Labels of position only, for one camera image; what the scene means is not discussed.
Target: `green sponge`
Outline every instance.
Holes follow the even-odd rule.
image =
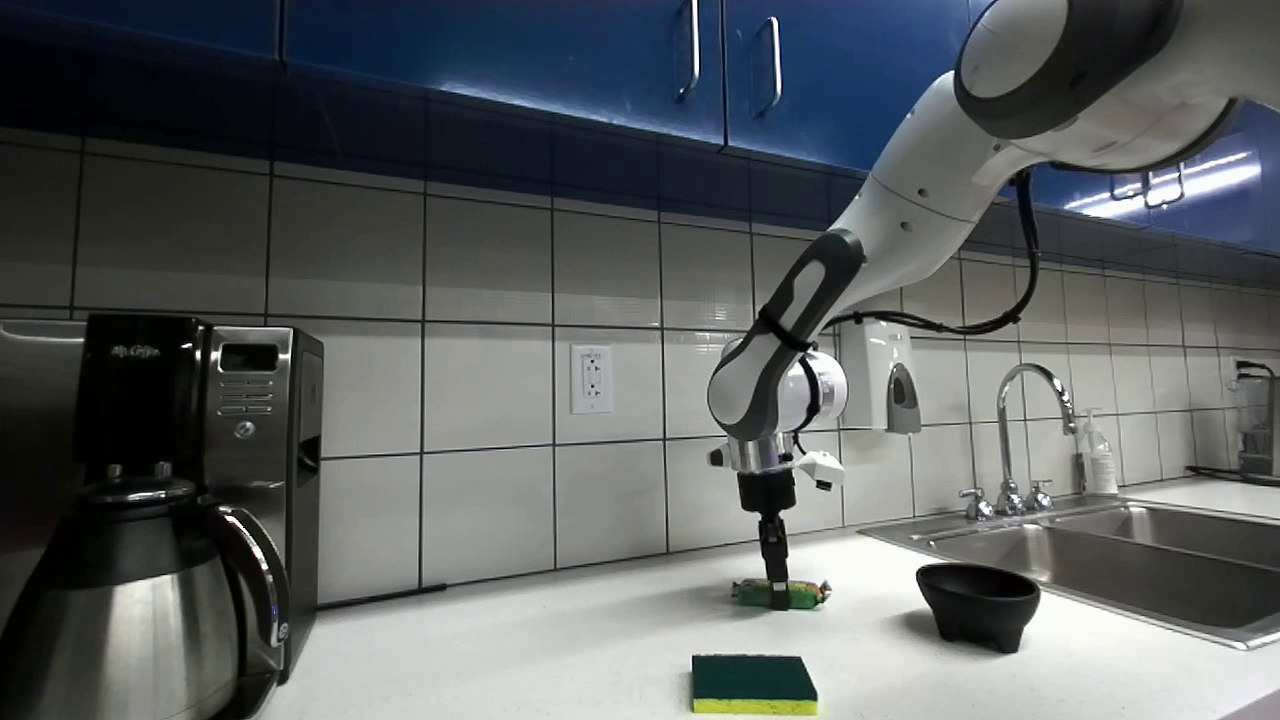
[[[814,687],[798,655],[693,655],[693,712],[814,716]]]
[[[831,597],[831,583],[790,581],[785,608],[819,608],[828,597]],[[731,601],[744,608],[778,608],[778,606],[773,606],[773,594],[762,581],[731,583]]]

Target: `kitchen sink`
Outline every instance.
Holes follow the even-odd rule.
[[[997,566],[1047,594],[1121,608],[1214,643],[1262,648],[1280,640],[1280,559],[1262,559],[1262,539],[1280,547],[1280,527],[1266,526],[1234,527],[1234,519],[1121,506],[1110,513],[959,527],[912,526],[879,536],[938,559]]]

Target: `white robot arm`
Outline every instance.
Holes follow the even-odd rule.
[[[740,506],[761,513],[773,606],[786,606],[778,513],[795,506],[778,384],[814,332],[930,275],[1031,165],[1154,167],[1198,147],[1239,97],[1280,114],[1270,27],[1280,0],[997,0],[974,20],[956,74],[917,99],[857,200],[710,373],[706,410]]]

